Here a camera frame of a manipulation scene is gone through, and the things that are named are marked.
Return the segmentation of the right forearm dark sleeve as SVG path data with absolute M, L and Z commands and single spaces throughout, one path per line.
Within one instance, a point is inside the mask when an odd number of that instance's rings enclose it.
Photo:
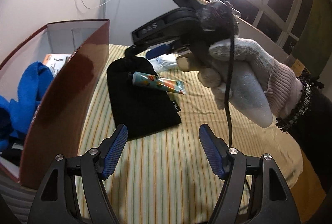
M 276 125 L 289 133 L 310 161 L 326 193 L 331 190 L 331 101 L 309 80 L 300 78 L 302 95 L 295 108 Z

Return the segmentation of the right hand in white glove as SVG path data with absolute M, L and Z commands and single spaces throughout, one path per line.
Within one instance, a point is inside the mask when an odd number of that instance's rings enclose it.
M 303 85 L 292 69 L 268 54 L 256 41 L 229 39 L 210 47 L 195 46 L 177 58 L 181 71 L 196 71 L 218 109 L 225 100 L 262 128 L 274 117 L 285 119 L 302 95 Z

